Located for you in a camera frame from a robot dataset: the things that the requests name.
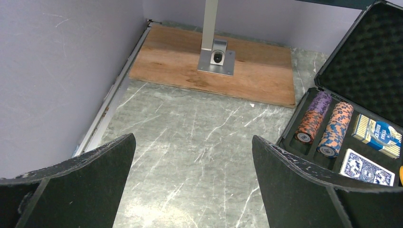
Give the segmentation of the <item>orange round button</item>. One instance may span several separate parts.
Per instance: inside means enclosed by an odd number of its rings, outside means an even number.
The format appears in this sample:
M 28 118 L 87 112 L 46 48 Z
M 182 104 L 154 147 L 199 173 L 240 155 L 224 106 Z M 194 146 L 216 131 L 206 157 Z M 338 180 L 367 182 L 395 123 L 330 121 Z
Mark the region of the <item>orange round button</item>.
M 403 166 L 399 168 L 399 180 L 400 183 L 403 185 Z

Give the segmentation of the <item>blue patterned card deck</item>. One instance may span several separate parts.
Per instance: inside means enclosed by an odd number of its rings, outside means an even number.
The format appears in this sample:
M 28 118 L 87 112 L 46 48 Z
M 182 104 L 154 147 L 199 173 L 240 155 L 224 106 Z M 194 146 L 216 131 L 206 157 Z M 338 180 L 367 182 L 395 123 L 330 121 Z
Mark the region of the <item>blue patterned card deck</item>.
M 339 174 L 351 179 L 385 186 L 393 186 L 395 178 L 393 172 L 352 149 L 346 150 Z

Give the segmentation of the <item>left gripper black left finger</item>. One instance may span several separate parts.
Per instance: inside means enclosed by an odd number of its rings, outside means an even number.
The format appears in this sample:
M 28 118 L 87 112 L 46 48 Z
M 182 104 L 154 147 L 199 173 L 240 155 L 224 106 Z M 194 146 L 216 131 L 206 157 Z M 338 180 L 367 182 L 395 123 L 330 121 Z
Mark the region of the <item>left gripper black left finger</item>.
M 53 166 L 0 180 L 3 228 L 111 228 L 136 148 L 132 133 Z

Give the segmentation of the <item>orange blue chip stack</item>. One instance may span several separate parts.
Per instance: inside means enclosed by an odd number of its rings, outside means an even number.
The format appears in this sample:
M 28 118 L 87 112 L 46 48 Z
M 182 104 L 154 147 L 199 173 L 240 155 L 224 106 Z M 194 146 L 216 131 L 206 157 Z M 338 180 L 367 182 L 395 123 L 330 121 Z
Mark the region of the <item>orange blue chip stack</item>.
M 335 122 L 343 124 L 344 126 L 348 127 L 351 117 L 353 115 L 354 108 L 351 104 L 346 102 L 339 102 L 335 105 L 329 122 Z
M 330 122 L 321 137 L 317 146 L 317 152 L 328 158 L 335 158 L 339 155 L 347 126 L 342 123 Z

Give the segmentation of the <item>orange black chip stack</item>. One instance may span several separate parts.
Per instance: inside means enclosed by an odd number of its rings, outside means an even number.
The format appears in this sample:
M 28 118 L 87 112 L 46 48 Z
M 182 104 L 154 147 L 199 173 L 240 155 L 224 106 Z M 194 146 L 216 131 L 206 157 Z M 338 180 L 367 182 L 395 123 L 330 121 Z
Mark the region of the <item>orange black chip stack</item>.
M 294 137 L 304 144 L 312 144 L 323 119 L 324 115 L 320 112 L 314 110 L 305 112 Z

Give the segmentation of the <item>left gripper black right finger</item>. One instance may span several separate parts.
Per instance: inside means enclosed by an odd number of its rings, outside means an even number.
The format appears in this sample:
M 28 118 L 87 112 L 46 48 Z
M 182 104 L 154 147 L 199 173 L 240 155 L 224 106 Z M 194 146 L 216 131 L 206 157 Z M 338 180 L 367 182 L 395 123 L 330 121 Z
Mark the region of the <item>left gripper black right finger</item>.
M 403 189 L 322 168 L 260 136 L 252 154 L 272 228 L 400 228 Z

